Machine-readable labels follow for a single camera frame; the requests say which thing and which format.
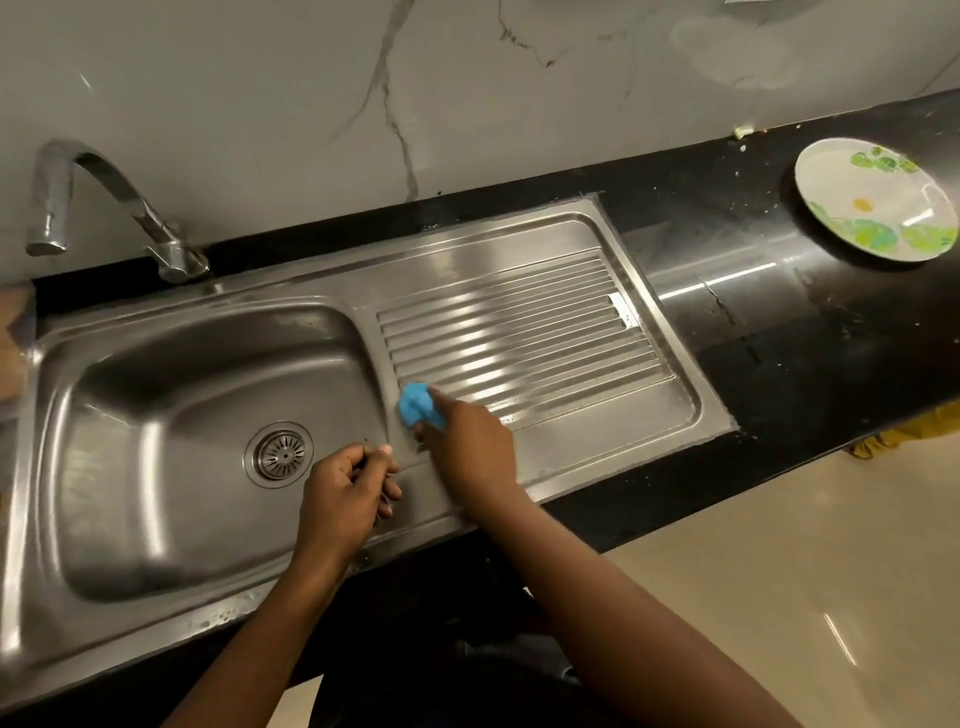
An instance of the blue sponge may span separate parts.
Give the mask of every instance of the blue sponge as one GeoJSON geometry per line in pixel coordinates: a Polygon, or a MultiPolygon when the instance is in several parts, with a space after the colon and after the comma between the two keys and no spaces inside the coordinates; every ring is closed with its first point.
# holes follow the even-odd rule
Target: blue sponge
{"type": "Polygon", "coordinates": [[[400,419],[408,427],[426,420],[437,429],[446,431],[446,417],[433,406],[430,390],[421,381],[412,381],[400,391],[397,408],[400,419]]]}

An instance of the faucet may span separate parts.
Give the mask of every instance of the faucet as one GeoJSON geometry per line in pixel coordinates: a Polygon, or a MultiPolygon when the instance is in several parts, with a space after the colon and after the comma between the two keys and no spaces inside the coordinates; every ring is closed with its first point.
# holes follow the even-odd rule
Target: faucet
{"type": "Polygon", "coordinates": [[[74,164],[93,175],[150,235],[154,244],[144,250],[156,260],[162,279],[184,283],[209,270],[206,257],[186,245],[182,234],[164,222],[119,169],[96,150],[70,139],[51,139],[36,153],[30,196],[33,223],[27,229],[28,255],[66,252],[66,220],[73,195],[74,164]]]}

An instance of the white plate with green pattern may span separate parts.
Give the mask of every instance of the white plate with green pattern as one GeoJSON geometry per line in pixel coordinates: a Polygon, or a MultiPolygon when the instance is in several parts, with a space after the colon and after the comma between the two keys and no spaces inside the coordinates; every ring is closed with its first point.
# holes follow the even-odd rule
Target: white plate with green pattern
{"type": "Polygon", "coordinates": [[[917,262],[957,239],[947,193],[904,155],[862,139],[821,139],[794,167],[806,206],[843,240],[872,255],[917,262]]]}

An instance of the white marble backsplash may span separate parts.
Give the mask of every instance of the white marble backsplash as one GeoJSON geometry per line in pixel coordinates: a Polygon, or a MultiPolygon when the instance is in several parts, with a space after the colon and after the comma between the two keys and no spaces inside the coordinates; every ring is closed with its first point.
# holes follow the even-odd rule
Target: white marble backsplash
{"type": "Polygon", "coordinates": [[[140,255],[85,173],[71,250],[22,253],[53,136],[202,244],[960,85],[957,0],[4,5],[0,280],[140,255]]]}

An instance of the beige tile floor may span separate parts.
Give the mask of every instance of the beige tile floor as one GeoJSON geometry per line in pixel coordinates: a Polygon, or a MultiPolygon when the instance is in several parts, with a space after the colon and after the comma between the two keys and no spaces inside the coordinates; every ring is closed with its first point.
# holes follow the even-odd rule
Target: beige tile floor
{"type": "Polygon", "coordinates": [[[807,728],[960,724],[960,434],[834,453],[609,556],[807,728]]]}

